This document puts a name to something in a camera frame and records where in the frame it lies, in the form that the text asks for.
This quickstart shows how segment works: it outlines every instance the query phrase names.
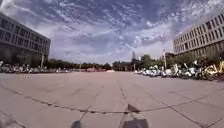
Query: pavement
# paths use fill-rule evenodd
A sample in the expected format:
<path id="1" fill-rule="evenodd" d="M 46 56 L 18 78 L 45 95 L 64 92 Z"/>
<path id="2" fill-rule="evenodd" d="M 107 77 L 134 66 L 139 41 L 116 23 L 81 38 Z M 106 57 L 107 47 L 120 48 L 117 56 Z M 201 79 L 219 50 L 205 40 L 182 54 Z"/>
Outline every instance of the pavement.
<path id="1" fill-rule="evenodd" d="M 224 83 L 216 81 L 0 74 L 0 120 L 11 122 L 7 128 L 223 128 L 223 99 Z"/>

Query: paved plaza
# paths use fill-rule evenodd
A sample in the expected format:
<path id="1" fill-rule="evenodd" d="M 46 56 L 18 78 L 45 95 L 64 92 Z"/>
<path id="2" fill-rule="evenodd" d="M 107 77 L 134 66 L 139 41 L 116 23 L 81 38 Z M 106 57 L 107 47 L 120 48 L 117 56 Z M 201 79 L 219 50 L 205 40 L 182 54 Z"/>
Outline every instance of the paved plaza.
<path id="1" fill-rule="evenodd" d="M 0 74 L 0 119 L 11 119 L 12 128 L 223 128 L 223 118 L 221 82 L 133 73 Z"/>

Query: distant building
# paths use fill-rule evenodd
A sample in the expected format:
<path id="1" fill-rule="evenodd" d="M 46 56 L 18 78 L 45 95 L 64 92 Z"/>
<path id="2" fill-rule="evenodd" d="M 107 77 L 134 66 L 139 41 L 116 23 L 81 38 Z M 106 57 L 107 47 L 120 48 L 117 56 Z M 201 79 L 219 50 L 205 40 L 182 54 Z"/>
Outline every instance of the distant building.
<path id="1" fill-rule="evenodd" d="M 166 59 L 171 59 L 171 58 L 175 57 L 175 54 L 174 53 L 170 53 L 170 52 L 166 52 L 165 56 L 166 56 Z"/>
<path id="2" fill-rule="evenodd" d="M 0 13 L 0 60 L 41 63 L 48 58 L 51 40 Z"/>
<path id="3" fill-rule="evenodd" d="M 224 51 L 224 10 L 193 26 L 173 41 L 175 54 L 212 57 Z"/>
<path id="4" fill-rule="evenodd" d="M 134 60 L 134 59 L 137 59 L 137 58 L 136 58 L 135 51 L 132 52 L 132 60 Z"/>

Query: building facade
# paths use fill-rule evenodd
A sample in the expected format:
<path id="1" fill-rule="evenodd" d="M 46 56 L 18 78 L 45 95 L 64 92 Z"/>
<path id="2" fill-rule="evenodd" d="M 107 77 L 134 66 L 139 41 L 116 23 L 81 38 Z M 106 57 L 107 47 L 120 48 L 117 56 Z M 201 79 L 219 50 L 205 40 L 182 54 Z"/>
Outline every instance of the building facade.
<path id="1" fill-rule="evenodd" d="M 192 53 L 197 57 L 218 56 L 224 51 L 224 11 L 193 26 L 173 41 L 175 54 Z"/>
<path id="2" fill-rule="evenodd" d="M 0 13 L 0 60 L 6 63 L 41 63 L 51 40 Z"/>

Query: gray pavement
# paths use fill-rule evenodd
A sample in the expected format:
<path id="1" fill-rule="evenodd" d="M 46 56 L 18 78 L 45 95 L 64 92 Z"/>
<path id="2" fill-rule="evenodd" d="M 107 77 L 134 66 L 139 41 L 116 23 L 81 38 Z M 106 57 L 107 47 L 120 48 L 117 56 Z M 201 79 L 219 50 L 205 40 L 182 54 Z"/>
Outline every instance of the gray pavement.
<path id="1" fill-rule="evenodd" d="M 0 74 L 9 128 L 223 128 L 224 83 L 133 73 Z M 139 112 L 128 111 L 132 105 Z"/>

